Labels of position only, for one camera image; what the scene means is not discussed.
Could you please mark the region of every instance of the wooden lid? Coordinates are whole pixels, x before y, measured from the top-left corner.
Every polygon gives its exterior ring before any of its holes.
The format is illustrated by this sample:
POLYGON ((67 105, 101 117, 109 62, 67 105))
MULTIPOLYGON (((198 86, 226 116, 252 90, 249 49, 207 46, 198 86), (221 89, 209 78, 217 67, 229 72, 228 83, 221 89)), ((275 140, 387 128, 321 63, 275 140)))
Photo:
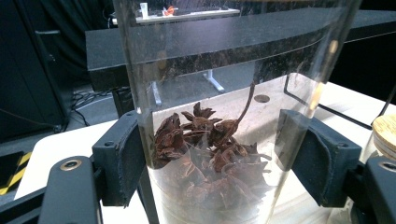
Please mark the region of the wooden lid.
POLYGON ((376 118, 373 136, 376 148, 384 156, 396 160, 396 114, 376 118))

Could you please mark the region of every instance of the glass jar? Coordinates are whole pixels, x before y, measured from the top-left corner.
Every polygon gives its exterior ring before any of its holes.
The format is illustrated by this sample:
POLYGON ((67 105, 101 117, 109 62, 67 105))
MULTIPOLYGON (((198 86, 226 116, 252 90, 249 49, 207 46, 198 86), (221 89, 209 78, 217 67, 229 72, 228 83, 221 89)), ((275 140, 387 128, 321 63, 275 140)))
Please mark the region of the glass jar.
POLYGON ((265 223, 359 1, 172 3, 114 1, 159 220, 265 223))

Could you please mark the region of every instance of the yellow black hazard tape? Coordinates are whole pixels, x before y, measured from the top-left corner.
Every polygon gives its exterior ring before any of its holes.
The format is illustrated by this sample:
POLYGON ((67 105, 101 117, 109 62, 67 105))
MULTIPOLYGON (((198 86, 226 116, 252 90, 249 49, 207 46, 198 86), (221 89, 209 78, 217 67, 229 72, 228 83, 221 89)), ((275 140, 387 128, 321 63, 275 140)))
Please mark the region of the yellow black hazard tape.
POLYGON ((17 169, 15 170, 14 174, 9 177, 9 180, 5 186, 0 186, 0 195, 5 195, 18 187, 31 155, 32 152, 28 152, 21 156, 21 158, 17 162, 17 169))

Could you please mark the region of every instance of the white table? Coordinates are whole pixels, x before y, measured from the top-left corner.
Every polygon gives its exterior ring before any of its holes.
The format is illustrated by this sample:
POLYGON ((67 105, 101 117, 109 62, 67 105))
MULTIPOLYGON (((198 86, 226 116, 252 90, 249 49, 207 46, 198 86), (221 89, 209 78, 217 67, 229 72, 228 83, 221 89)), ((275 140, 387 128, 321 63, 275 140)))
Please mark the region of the white table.
POLYGON ((191 19, 208 19, 208 18, 215 18, 215 17, 226 17, 226 16, 234 16, 239 14, 240 11, 238 9, 229 8, 227 10, 211 10, 211 11, 197 11, 192 12, 190 14, 180 15, 180 16, 148 16, 148 18, 143 19, 142 17, 136 18, 137 24, 150 24, 154 22, 170 22, 170 21, 185 21, 191 19))
MULTIPOLYGON (((384 105, 382 101, 332 83, 325 86, 320 103, 368 124, 375 119, 384 105)), ((389 106, 386 114, 390 113, 396 113, 396 106, 389 106)), ((362 148, 366 147, 371 131, 320 108, 315 117, 362 148)), ((45 187, 50 168, 57 161, 77 155, 90 157, 93 144, 114 122, 115 120, 59 133, 40 140, 35 145, 16 198, 45 187)), ((297 177, 290 172, 276 203, 271 223, 323 224, 327 222, 331 211, 331 208, 318 207, 297 177)), ((102 212, 105 223, 148 223, 137 194, 134 194, 129 207, 103 207, 102 212)))

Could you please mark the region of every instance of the star anise pile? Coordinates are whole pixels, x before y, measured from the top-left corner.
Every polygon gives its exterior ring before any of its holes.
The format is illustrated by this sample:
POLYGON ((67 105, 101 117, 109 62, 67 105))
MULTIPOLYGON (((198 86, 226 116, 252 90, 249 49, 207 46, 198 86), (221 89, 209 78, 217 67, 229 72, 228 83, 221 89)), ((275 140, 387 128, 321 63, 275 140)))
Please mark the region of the star anise pile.
POLYGON ((229 209, 259 203, 270 187, 262 173, 271 160, 259 154, 257 144, 242 145, 233 137, 248 111, 254 92, 250 86, 244 111, 238 119, 211 119, 212 108, 197 103, 189 121, 180 124, 177 113, 165 119, 154 136, 154 169, 164 169, 162 188, 179 192, 180 203, 206 209, 229 209))

